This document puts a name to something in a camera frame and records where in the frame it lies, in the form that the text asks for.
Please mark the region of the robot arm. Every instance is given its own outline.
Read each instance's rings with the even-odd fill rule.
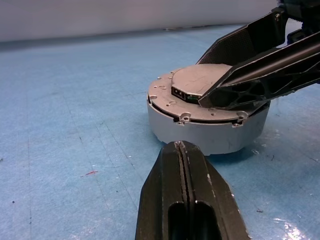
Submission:
[[[302,28],[287,36],[288,19]],[[279,0],[266,16],[218,39],[197,64],[232,66],[198,100],[224,110],[263,103],[320,79],[320,1]]]

